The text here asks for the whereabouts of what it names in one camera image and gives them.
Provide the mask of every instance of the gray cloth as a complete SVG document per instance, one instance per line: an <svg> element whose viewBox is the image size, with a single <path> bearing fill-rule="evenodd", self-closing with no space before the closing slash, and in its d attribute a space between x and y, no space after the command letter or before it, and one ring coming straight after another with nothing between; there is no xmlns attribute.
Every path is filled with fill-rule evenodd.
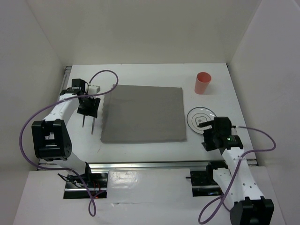
<svg viewBox="0 0 300 225"><path fill-rule="evenodd" d="M118 85L105 95L103 143L186 140L182 88Z"/></svg>

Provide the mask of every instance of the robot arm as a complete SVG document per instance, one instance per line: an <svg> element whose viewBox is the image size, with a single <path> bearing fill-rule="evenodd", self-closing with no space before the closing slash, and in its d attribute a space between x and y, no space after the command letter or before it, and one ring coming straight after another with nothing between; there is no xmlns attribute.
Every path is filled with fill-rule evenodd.
<svg viewBox="0 0 300 225"><path fill-rule="evenodd" d="M207 151L219 149L227 165L218 166L213 162L208 165L207 171L213 180L221 187L223 193L228 189L240 157L245 150L237 135L232 135L232 124L228 117L215 117L213 121L198 125L211 126L204 131L204 142ZM232 225L269 225L274 211L271 199L265 199L257 186L249 169L246 158L241 164L225 204L230 208Z"/></svg>
<svg viewBox="0 0 300 225"><path fill-rule="evenodd" d="M81 79L73 79L72 87L63 90L60 100L73 96L97 94L98 86L89 86L86 91L86 82ZM83 116L97 118L100 99L93 97L81 97L66 100L56 105L42 121L33 122L32 136L34 150L37 158L53 161L62 168L71 168L79 174L87 174L90 168L87 163L80 160L72 152L72 143L67 131L67 123L74 110Z"/></svg>

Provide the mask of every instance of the plate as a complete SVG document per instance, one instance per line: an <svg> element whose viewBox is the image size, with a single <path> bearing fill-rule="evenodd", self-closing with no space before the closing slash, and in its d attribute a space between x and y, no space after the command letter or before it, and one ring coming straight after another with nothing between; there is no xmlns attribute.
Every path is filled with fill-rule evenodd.
<svg viewBox="0 0 300 225"><path fill-rule="evenodd" d="M197 134L203 135L204 130L210 129L211 126L198 127L200 123L211 121L216 117L215 113L205 107L196 107L188 112L187 124Z"/></svg>

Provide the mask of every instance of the purple cable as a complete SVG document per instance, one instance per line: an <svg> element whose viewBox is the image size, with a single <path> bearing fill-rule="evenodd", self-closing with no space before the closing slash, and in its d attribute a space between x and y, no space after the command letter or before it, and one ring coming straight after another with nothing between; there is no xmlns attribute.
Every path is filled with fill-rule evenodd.
<svg viewBox="0 0 300 225"><path fill-rule="evenodd" d="M209 222L209 221L216 215L216 213L219 211L219 209L221 208L222 204L223 204L224 201L225 201L225 198L227 197L227 195L228 195L228 193L229 193L229 191L230 191L230 188L231 188L232 185L233 185L234 179L235 179L235 177L236 177L236 175L237 175L237 173L238 173L238 170L239 170L239 168L240 168L240 164L241 164L241 162L242 162L241 160L243 159L243 157L244 157L245 155L247 155L247 154L249 154L249 153L251 153L251 152L273 151L273 150L276 148L276 143L275 143L274 139L273 139L270 135L268 135L266 132L264 132L264 131L262 131L262 130L259 130L259 129L256 129L256 128L251 128L251 127L242 127L242 126L238 126L237 128L244 128L244 129L248 129L248 130L255 130L255 131L258 131L258 132L260 132L260 133L263 133L264 135L266 135L268 138L271 139L271 141L273 142L273 147L270 148L270 149L260 149L260 150L250 150L250 151L246 151L246 152L244 152L244 154L242 154L242 155L240 156L240 159L239 159L239 161L238 161L238 164L237 164L237 166L236 166L236 168L235 168L235 170L234 170L234 173L233 173L233 175L232 175L231 181L230 181L230 183L229 183L229 185L228 185L228 188L227 188L227 190L225 191L224 195L223 195L223 196L219 196L218 198L212 200L211 202L209 202L209 203L201 210L200 215L199 215L199 218L198 218L198 223L199 223L199 224L202 224L202 225L203 225L203 224L206 224L206 223ZM207 207L209 207L213 202L215 202L215 201L218 200L218 199L221 199L221 201L220 201L220 203L217 205L216 209L213 211L213 213L212 213L206 220L204 220L204 221L202 222L202 221L201 221L201 216L202 216L202 214L204 213L204 211L207 209Z"/></svg>
<svg viewBox="0 0 300 225"><path fill-rule="evenodd" d="M23 125L23 127L22 127L22 129L21 129L21 131L20 131L20 135L19 135L19 146L20 146L20 151L21 151L23 157L26 159L26 161L27 161L28 163L30 163L31 165L33 165L33 166L36 167L36 168L40 168L40 169L43 169L43 170L66 170L66 171L71 171L71 172L73 172L74 174L76 174L76 176L77 176L77 177L80 179L80 181L83 183L85 189L87 190L87 192L88 192L88 194L89 194L89 197L90 197L90 204L93 203L94 213L91 213L91 211L90 211L90 204L89 204L89 214L90 214L92 217L94 217L94 216L96 215L96 204L95 204L95 201L94 201L94 198L93 198L92 194L91 194L90 191L89 191L89 188L88 188L87 184L84 182L84 180L82 179L82 177L81 177L75 170L73 170L73 169L71 169L71 168L48 168L48 167L44 167L44 166L40 166L40 165L38 165L38 164L35 164L35 163L32 162L32 161L27 157L27 155L25 154L24 148L23 148L23 142L22 142L22 139L23 139L23 133L24 133L24 130L25 130L25 128L27 127L27 125L29 124L29 122L30 122L34 117L36 117L38 114L40 114L41 112L45 111L46 109L49 109L49 108L51 108L51 107L53 107L53 106L56 106L56 105L58 105L58 104L60 104L60 103L62 103L62 102L64 102L64 101L68 101L68 100L71 100L71 99L74 99L74 98L95 97L95 96L105 95L105 94L107 94L107 93L113 91L113 90L117 87L117 85L118 85L118 83L119 83L119 78L118 78L118 75L117 75L115 72L111 71L111 70L102 70L102 71L99 71L98 73L96 73L96 74L91 78L90 82L94 79L95 76L97 76L98 74L100 74L100 73L102 73L102 72L110 72L110 73L113 73L113 74L116 76L117 82L116 82L116 84L113 86L113 88L111 88L110 90L108 90L108 91L106 91L106 92L99 93L99 94L94 94L94 95L80 95L80 96L68 97L68 98L65 98L64 100L58 101L58 102L56 102L56 103L53 103L53 104L51 104L51 105L48 105L48 106L44 107L44 108L40 109L40 110L37 111L35 114L33 114L32 116L29 117L29 119L24 123L24 125Z"/></svg>
<svg viewBox="0 0 300 225"><path fill-rule="evenodd" d="M100 191L100 192L98 192L97 194L95 194L95 195L93 196L93 198L90 200L89 208L90 208L90 205L91 205L92 201L95 202L94 199L95 199L99 194L102 194L103 192L105 192L105 191Z"/></svg>

